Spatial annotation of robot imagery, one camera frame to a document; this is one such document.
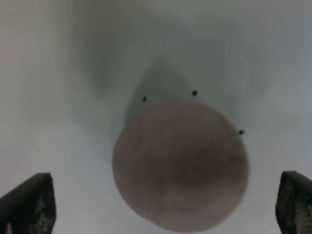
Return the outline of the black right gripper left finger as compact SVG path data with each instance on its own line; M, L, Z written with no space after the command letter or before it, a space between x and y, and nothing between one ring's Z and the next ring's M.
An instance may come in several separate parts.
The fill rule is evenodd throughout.
M37 173L0 198L2 234L51 234L56 218L50 173Z

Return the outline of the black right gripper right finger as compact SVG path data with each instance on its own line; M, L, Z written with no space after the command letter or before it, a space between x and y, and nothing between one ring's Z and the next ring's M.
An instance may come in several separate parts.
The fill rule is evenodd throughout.
M312 234L312 181L296 171L283 171L275 205L282 234Z

